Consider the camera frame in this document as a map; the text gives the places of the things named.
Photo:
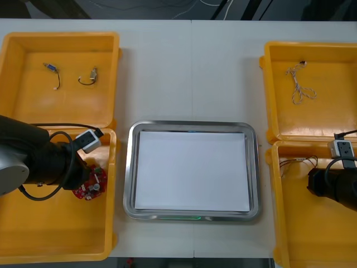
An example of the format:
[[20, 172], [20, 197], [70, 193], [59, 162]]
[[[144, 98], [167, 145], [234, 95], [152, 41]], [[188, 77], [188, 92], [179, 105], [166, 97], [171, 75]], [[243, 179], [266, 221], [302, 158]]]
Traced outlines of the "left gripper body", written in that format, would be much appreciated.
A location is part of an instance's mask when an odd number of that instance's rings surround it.
[[[67, 174], [70, 161], [71, 161], [71, 149], [68, 143], [62, 143], [62, 150], [64, 153], [64, 169], [62, 172], [62, 178], [65, 179]], [[81, 158], [81, 156], [76, 152], [74, 166], [71, 169], [69, 177], [65, 183], [63, 183], [62, 188], [64, 190], [77, 190], [80, 188], [86, 181], [89, 180], [91, 169], [87, 163]]]

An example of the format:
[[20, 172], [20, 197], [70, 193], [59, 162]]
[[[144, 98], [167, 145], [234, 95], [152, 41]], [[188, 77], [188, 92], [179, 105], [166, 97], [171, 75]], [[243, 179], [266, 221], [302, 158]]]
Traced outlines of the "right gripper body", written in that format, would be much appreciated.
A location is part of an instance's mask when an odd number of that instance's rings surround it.
[[308, 183], [307, 189], [310, 193], [317, 197], [326, 197], [329, 199], [335, 199], [335, 190], [332, 186], [336, 178], [338, 177], [337, 170], [329, 171], [329, 182], [328, 185], [325, 181], [325, 170], [313, 168], [308, 173]]

